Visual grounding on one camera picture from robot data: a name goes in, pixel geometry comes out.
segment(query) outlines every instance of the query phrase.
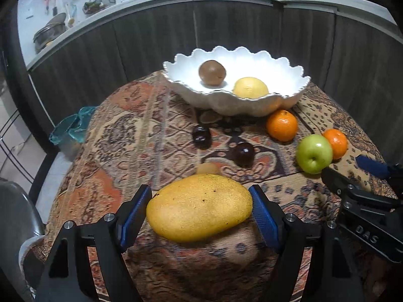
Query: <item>white bowl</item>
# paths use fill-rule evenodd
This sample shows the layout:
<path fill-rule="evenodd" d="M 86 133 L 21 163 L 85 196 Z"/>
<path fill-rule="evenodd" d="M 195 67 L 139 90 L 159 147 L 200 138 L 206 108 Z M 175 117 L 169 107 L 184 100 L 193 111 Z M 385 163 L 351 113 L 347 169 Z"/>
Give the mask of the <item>white bowl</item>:
<path fill-rule="evenodd" d="M 199 77 L 199 67 L 207 60 L 218 61 L 226 70 L 225 80 L 217 88 L 205 86 Z M 228 51 L 218 46 L 211 52 L 195 49 L 190 56 L 177 54 L 174 63 L 164 62 L 163 73 L 170 88 L 187 103 L 224 116 L 262 117 L 280 108 L 289 109 L 302 97 L 311 80 L 303 77 L 301 66 L 291 67 L 287 58 L 274 59 L 267 51 L 251 53 L 245 47 Z M 232 93 L 234 84 L 243 77 L 260 79 L 269 94 L 254 99 L 236 96 Z"/>

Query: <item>green apple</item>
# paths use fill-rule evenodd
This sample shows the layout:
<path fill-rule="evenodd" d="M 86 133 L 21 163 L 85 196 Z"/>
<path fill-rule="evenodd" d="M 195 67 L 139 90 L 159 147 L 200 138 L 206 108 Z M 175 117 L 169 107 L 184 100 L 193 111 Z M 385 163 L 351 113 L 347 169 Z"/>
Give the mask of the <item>green apple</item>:
<path fill-rule="evenodd" d="M 296 159 L 306 173 L 320 173 L 333 160 L 333 150 L 322 135 L 305 137 L 298 145 Z"/>

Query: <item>wire basket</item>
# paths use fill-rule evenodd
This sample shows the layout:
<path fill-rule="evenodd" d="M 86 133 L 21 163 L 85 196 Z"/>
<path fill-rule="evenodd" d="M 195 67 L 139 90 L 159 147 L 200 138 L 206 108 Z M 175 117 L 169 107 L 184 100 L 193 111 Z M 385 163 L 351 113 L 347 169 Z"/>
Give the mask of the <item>wire basket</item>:
<path fill-rule="evenodd" d="M 84 3 L 83 12 L 86 15 L 93 15 L 116 4 L 116 0 L 89 0 Z"/>

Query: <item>metal screw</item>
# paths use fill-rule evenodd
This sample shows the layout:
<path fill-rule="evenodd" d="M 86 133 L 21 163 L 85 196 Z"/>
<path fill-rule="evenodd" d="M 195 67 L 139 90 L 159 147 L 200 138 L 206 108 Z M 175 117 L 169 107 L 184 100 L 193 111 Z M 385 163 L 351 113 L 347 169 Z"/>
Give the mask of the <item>metal screw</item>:
<path fill-rule="evenodd" d="M 328 222 L 327 222 L 327 224 L 328 224 L 328 227 L 329 228 L 336 228 L 336 222 L 335 221 L 333 221 L 333 220 L 329 220 Z"/>
<path fill-rule="evenodd" d="M 106 215 L 104 215 L 105 221 L 112 221 L 113 219 L 115 219 L 115 215 L 113 213 L 107 213 Z"/>
<path fill-rule="evenodd" d="M 69 221 L 66 221 L 65 223 L 64 223 L 64 227 L 67 229 L 67 230 L 69 230 L 71 227 L 73 227 L 74 226 L 74 223 L 71 221 L 71 220 L 69 220 Z"/>
<path fill-rule="evenodd" d="M 295 221 L 297 219 L 297 216 L 294 215 L 293 213 L 288 213 L 288 214 L 285 215 L 285 219 L 287 219 L 288 221 L 293 222 L 293 221 Z"/>

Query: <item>table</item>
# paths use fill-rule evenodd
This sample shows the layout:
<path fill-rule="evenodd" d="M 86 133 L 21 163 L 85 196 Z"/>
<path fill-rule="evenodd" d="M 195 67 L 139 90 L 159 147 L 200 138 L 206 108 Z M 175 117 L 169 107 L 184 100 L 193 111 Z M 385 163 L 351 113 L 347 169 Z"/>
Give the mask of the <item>table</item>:
<path fill-rule="evenodd" d="M 67 220 L 96 222 L 115 212 L 145 183 L 155 193 L 174 180 L 195 173 L 199 163 L 214 162 L 223 176 L 245 187 L 258 183 L 270 200 L 303 221 L 335 218 L 340 199 L 323 185 L 319 175 L 307 176 L 295 164 L 295 150 L 305 136 L 338 128 L 346 134 L 346 155 L 331 167 L 363 187 L 390 197 L 384 181 L 357 168 L 354 158 L 364 153 L 382 160 L 378 150 L 354 120 L 316 85 L 310 83 L 292 109 L 299 122 L 293 142 L 274 142 L 265 132 L 265 118 L 222 117 L 196 110 L 170 91 L 161 72 L 124 85 L 98 107 L 86 141 L 59 188 L 46 237 L 32 246 L 24 260 L 43 263 L 56 235 Z M 208 124 L 212 147 L 198 150 L 191 139 L 197 123 Z M 230 149 L 247 141 L 258 151 L 253 168 L 236 166 Z M 302 292 L 308 274 L 306 249 L 293 299 Z M 368 253 L 354 249 L 363 276 Z M 108 300 L 95 249 L 89 249 L 97 290 Z M 144 301 L 256 301 L 277 255 L 266 248 L 252 219 L 209 239 L 180 245 L 157 236 L 147 221 L 134 247 L 124 254 L 126 265 Z"/>

